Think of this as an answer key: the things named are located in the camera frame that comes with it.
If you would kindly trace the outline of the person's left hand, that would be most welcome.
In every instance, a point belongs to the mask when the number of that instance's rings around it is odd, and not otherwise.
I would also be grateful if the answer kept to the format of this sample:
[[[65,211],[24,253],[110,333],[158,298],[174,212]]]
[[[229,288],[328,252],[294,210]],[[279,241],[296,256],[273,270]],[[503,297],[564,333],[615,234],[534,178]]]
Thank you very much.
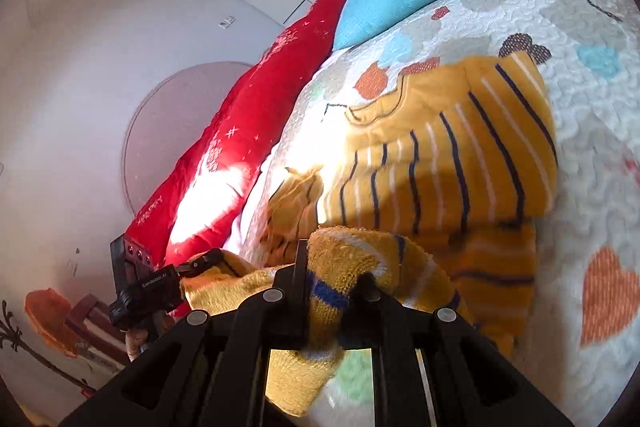
[[[152,329],[149,331],[144,327],[136,327],[128,329],[125,334],[126,352],[130,361],[134,361],[145,350],[145,346],[150,343],[149,335],[163,335],[171,329],[176,323],[175,319],[164,311],[160,311],[154,315],[150,325]]]

